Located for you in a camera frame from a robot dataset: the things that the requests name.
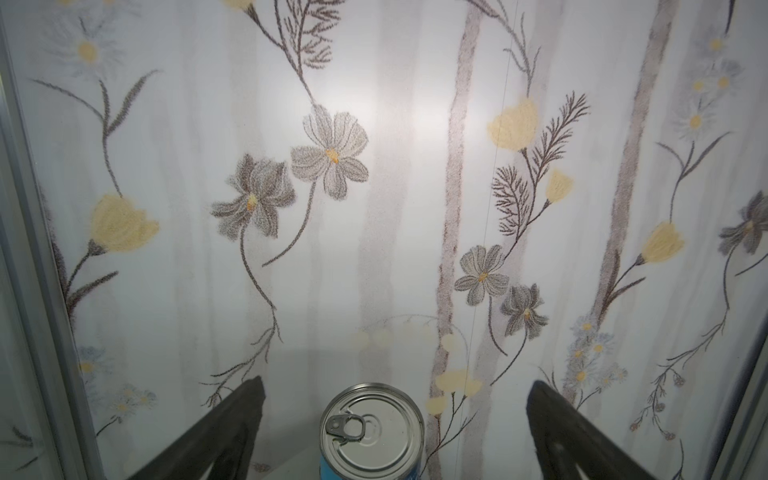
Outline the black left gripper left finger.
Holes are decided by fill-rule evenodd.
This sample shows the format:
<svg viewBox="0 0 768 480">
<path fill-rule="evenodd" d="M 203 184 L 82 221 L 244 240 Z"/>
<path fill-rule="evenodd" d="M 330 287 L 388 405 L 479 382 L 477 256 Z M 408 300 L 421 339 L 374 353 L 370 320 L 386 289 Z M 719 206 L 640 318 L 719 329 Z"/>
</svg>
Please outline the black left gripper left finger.
<svg viewBox="0 0 768 480">
<path fill-rule="evenodd" d="M 244 479 L 266 399 L 261 377 L 245 381 L 134 479 Z"/>
</svg>

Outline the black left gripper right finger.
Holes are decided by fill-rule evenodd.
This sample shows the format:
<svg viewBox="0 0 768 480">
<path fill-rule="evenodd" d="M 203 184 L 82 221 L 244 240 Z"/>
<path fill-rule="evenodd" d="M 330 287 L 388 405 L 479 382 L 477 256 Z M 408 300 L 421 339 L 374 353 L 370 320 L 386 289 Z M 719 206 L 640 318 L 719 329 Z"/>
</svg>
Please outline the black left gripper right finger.
<svg viewBox="0 0 768 480">
<path fill-rule="evenodd" d="M 526 414 L 545 479 L 653 479 L 545 382 L 532 384 Z"/>
</svg>

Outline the blue label tall can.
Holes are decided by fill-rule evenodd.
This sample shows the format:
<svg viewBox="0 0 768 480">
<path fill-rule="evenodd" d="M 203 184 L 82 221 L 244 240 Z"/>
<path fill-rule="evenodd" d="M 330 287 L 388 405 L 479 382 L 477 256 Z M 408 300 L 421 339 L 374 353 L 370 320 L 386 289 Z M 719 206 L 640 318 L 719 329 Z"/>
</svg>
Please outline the blue label tall can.
<svg viewBox="0 0 768 480">
<path fill-rule="evenodd" d="M 319 422 L 319 478 L 420 477 L 425 422 L 416 403 L 382 383 L 354 385 L 327 405 Z"/>
</svg>

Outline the grey metal cabinet counter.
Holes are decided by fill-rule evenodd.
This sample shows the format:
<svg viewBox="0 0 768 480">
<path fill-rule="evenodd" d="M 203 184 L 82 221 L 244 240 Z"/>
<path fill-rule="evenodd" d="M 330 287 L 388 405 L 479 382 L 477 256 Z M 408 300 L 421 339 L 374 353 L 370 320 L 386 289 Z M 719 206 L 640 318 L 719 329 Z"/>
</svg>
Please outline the grey metal cabinet counter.
<svg viewBox="0 0 768 480">
<path fill-rule="evenodd" d="M 264 477 L 264 480 L 320 480 L 320 451 L 310 446 Z"/>
</svg>

